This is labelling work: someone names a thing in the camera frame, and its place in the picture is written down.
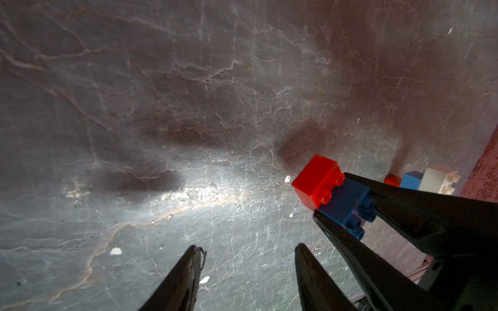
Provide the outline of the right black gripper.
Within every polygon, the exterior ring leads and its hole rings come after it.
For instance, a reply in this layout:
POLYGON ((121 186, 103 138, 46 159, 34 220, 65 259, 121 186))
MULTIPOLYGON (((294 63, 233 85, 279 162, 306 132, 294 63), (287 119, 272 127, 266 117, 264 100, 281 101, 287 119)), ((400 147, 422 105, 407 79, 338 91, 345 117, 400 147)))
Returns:
POLYGON ((328 217, 313 220, 343 256, 375 310, 497 310, 497 204, 366 185, 377 215, 433 258, 418 285, 328 217))

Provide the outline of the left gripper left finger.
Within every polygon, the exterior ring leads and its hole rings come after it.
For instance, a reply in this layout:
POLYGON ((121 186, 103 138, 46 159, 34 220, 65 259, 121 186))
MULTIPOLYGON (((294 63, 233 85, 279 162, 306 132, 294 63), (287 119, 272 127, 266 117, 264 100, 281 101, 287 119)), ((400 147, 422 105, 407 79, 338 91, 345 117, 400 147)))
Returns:
POLYGON ((205 260, 206 251, 190 246, 140 311, 194 310, 205 260))

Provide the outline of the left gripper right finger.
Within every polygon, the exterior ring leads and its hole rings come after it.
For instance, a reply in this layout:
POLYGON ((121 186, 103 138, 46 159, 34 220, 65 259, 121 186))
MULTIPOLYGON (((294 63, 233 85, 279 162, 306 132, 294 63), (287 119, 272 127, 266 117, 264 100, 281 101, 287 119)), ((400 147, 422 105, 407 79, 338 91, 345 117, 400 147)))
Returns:
POLYGON ((294 253, 302 310, 355 310, 305 244, 294 253))

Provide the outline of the light blue long lego brick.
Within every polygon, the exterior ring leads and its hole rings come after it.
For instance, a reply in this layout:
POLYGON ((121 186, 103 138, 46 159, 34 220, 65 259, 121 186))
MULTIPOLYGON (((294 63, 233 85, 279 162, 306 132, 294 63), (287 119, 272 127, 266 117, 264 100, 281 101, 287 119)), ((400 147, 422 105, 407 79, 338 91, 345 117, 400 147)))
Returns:
POLYGON ((424 174, 418 171, 411 171, 404 173, 402 181, 399 185, 403 189, 418 190, 424 174))

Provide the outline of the white lego brick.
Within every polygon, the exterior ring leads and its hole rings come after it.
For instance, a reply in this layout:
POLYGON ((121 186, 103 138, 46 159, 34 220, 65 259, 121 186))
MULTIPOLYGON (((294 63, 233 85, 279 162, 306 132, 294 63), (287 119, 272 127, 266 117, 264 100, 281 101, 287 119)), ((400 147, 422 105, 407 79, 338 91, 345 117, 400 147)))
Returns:
POLYGON ((428 193, 452 195, 455 191, 452 185, 459 180, 460 175, 456 170, 432 165, 426 168, 418 190, 428 193))

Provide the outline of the red lego brick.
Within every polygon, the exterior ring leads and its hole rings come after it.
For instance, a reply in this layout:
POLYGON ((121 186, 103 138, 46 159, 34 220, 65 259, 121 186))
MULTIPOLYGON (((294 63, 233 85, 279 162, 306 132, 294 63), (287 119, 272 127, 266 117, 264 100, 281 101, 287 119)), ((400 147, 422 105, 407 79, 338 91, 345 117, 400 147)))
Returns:
POLYGON ((291 185, 304 206, 315 211, 329 203, 332 190, 345 178, 336 161, 315 154, 291 185))
POLYGON ((393 187, 399 187, 401 182, 402 178, 393 174, 388 174, 384 179, 384 184, 391 185, 393 187))

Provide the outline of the dark blue small lego brick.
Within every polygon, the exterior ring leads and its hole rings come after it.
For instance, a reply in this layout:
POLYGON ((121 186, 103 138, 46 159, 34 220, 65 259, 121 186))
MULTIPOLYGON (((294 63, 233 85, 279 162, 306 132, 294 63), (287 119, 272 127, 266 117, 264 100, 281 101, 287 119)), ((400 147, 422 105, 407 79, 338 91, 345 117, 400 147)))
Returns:
POLYGON ((319 208, 319 212, 360 241, 365 234, 363 224, 372 223, 377 213, 376 202, 366 185, 346 178, 341 186, 334 188, 331 199, 319 208))

